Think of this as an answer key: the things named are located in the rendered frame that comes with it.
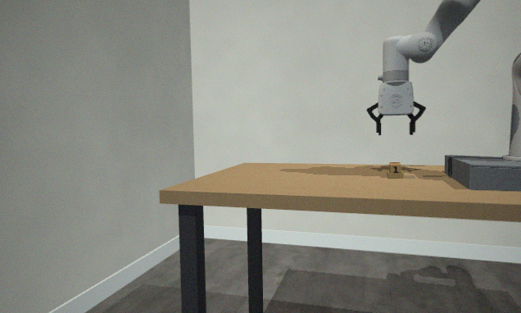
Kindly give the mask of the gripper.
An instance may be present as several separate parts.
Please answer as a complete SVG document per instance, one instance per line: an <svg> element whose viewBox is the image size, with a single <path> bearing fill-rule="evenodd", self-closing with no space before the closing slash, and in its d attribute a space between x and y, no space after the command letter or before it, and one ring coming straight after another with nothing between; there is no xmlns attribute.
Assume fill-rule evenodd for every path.
<svg viewBox="0 0 521 313"><path fill-rule="evenodd" d="M383 90L385 88L385 90ZM419 108L416 116L412 113L415 107ZM378 107L378 117L372 110ZM410 135L415 132L415 122L424 113L426 107L414 102L412 83L409 80L390 80L380 84L378 93L378 103L367 109L370 117L376 121L376 133L381 135L380 120L383 116L394 116L394 114L405 114L410 118ZM398 116L405 116L398 115Z"/></svg>

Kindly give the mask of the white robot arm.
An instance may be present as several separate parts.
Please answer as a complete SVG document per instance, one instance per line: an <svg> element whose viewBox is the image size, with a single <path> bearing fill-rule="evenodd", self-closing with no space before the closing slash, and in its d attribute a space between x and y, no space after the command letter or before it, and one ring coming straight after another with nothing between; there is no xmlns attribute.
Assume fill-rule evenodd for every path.
<svg viewBox="0 0 521 313"><path fill-rule="evenodd" d="M409 80L409 59L416 63L424 63L428 58L432 58L480 1L442 0L433 18L422 31L423 33L385 39L383 42L383 74L378 76L378 80L383 82ZM513 63L512 80L510 154L502 156L502 159L521 161L521 53Z"/></svg>

